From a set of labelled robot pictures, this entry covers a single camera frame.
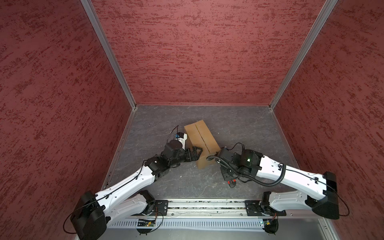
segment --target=red textured wall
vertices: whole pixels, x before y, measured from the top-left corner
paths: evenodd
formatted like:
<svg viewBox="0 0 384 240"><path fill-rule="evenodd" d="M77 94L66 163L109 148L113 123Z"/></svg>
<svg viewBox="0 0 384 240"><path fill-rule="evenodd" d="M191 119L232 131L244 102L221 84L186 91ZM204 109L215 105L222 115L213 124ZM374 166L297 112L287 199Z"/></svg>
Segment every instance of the red textured wall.
<svg viewBox="0 0 384 240"><path fill-rule="evenodd" d="M129 103L80 1L1 1L0 29L0 239L73 239Z"/></svg>
<svg viewBox="0 0 384 240"><path fill-rule="evenodd" d="M336 173L343 239L384 239L383 12L339 0L275 108L299 166Z"/></svg>
<svg viewBox="0 0 384 240"><path fill-rule="evenodd" d="M265 104L324 0L93 0L139 104Z"/></svg>

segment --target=brown box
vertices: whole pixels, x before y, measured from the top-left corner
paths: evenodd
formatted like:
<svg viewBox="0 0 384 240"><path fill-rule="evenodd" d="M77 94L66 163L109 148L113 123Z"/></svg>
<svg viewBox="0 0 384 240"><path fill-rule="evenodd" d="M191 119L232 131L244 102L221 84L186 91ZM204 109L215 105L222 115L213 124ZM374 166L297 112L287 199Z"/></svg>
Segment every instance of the brown box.
<svg viewBox="0 0 384 240"><path fill-rule="evenodd" d="M203 152L200 158L196 161L198 169L203 169L206 166L215 164L214 160L207 161L207 157L215 155L220 147L218 146L215 138L212 136L207 125L203 120L184 126L185 133L187 134L186 148L201 147Z"/></svg>

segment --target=marble patterned floor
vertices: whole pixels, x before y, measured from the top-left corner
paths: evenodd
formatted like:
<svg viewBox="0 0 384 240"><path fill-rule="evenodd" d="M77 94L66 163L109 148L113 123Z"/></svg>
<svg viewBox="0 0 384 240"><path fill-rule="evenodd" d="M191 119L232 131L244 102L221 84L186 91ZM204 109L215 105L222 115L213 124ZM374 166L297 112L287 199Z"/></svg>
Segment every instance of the marble patterned floor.
<svg viewBox="0 0 384 240"><path fill-rule="evenodd" d="M239 106L139 106L115 171L111 185L140 168L143 160L164 149L170 131L179 124L204 120L220 147L237 142L272 159L297 167L284 147L276 122L268 107ZM292 188L279 184L262 187L254 182L237 182L230 188L214 164L198 170L184 163L146 188L155 198L246 198L259 199L264 191L285 192Z"/></svg>

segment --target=gray floor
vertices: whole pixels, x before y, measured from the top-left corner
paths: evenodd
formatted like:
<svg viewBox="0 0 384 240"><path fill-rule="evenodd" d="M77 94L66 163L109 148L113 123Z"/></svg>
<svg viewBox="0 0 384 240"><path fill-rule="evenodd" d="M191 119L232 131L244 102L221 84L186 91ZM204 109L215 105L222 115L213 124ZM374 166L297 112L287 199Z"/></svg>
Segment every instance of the gray floor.
<svg viewBox="0 0 384 240"><path fill-rule="evenodd" d="M324 240L325 236L317 219L279 219L279 230L276 235L265 232L245 231L208 231L208 230L181 230L157 229L154 233L140 235L136 229L107 229L99 240L120 239L168 239L168 240Z"/></svg>
<svg viewBox="0 0 384 240"><path fill-rule="evenodd" d="M143 160L163 151L167 136L176 125L179 124L180 131L185 125L199 120L205 121L220 147L232 147L242 142L246 148L297 167L297 163L288 156L268 107L139 106L111 184L131 175L141 167ZM254 182L237 182L235 188L230 188L221 176L219 164L198 170L194 162L171 169L170 173L145 189L157 199L259 199L264 191L292 190L282 184L267 188Z"/></svg>

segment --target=robotic arm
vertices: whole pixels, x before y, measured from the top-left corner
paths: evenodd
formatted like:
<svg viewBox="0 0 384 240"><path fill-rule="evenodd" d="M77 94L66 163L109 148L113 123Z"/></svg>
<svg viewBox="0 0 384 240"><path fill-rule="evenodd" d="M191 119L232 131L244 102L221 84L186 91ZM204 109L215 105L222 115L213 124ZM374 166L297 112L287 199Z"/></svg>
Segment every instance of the robotic arm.
<svg viewBox="0 0 384 240"><path fill-rule="evenodd" d="M185 149L186 134L178 132L175 138L167 142L160 155L144 161L131 176L96 194L88 191L80 197L69 217L81 240L96 240L108 226L122 218L153 210L155 199L148 191L140 189L183 162L197 161L202 153L199 147ZM216 155L207 157L209 161L213 159L221 165L223 178L231 187L236 185L236 179L242 182L242 179L248 179L266 187L283 183L297 189L285 193L264 192L260 204L252 206L254 211L272 216L286 209L309 209L322 217L339 218L333 173L315 174L285 166L259 152L245 149L244 145L241 155L223 147ZM274 182L264 183L255 176Z"/></svg>

